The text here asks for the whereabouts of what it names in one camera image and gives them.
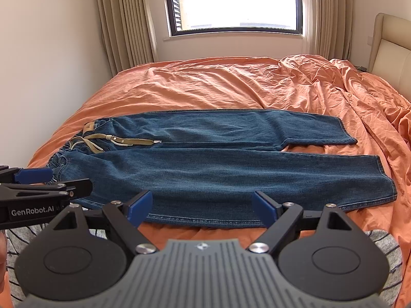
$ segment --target window sill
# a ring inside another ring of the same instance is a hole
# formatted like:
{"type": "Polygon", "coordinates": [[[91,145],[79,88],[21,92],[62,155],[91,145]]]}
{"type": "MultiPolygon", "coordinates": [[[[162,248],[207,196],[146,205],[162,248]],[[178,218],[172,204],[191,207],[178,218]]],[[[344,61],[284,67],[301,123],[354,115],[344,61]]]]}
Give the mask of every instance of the window sill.
{"type": "Polygon", "coordinates": [[[201,34],[182,34],[178,36],[164,37],[163,41],[176,41],[180,39],[190,39],[196,37],[224,37],[224,36],[253,36],[253,37],[271,37],[271,38],[294,38],[303,39],[300,34],[283,34],[280,32],[264,32],[264,31],[224,31],[224,32],[204,32],[201,34]]]}

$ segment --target gray ribbed grip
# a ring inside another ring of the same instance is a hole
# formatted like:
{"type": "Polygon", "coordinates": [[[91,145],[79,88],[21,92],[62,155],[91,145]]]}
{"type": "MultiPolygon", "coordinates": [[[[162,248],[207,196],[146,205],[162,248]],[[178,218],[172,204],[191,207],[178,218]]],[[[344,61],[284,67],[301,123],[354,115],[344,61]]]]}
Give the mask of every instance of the gray ribbed grip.
{"type": "Polygon", "coordinates": [[[271,256],[242,249],[238,240],[169,240],[139,255],[109,290],[75,302],[29,296],[19,308],[387,308],[377,295],[350,302],[314,298],[288,284],[271,256]]]}

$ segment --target logo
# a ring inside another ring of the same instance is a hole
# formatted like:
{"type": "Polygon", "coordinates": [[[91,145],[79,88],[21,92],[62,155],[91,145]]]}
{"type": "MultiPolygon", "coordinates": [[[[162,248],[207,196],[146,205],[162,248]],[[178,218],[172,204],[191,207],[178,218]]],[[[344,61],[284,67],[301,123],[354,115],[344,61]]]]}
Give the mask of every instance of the logo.
{"type": "Polygon", "coordinates": [[[196,245],[197,249],[204,251],[205,249],[207,249],[209,247],[209,245],[206,242],[201,242],[199,244],[196,245]]]}
{"type": "Polygon", "coordinates": [[[49,206],[48,208],[41,207],[41,208],[27,208],[27,209],[22,209],[19,211],[16,211],[15,209],[12,210],[12,215],[13,216],[24,216],[24,215],[30,215],[30,214],[39,214],[39,213],[48,213],[48,212],[54,212],[54,206],[49,206]]]}

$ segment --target blue denim jeans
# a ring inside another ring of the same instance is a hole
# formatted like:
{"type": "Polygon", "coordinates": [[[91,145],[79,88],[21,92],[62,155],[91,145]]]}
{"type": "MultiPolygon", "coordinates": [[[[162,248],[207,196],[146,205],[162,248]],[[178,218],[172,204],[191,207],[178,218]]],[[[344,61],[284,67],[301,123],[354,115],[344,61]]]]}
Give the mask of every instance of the blue denim jeans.
{"type": "Polygon", "coordinates": [[[104,150],[98,154],[84,143],[66,144],[49,161],[54,179],[90,178],[93,193],[78,202],[92,209],[151,190],[147,221],[156,223],[260,227],[251,208],[255,190],[312,210],[326,203],[351,210],[396,198],[377,156],[278,151],[288,143],[355,143],[335,117],[278,110],[154,112],[98,119],[90,133],[162,143],[121,147],[93,140],[104,150]]]}

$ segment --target person's hand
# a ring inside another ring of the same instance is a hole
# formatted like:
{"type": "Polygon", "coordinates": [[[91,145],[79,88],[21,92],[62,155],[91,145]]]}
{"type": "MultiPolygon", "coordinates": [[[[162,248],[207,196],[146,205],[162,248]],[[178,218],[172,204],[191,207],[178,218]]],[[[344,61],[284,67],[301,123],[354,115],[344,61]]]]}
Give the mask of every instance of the person's hand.
{"type": "Polygon", "coordinates": [[[7,240],[3,231],[0,232],[0,293],[4,290],[4,275],[7,266],[7,240]]]}

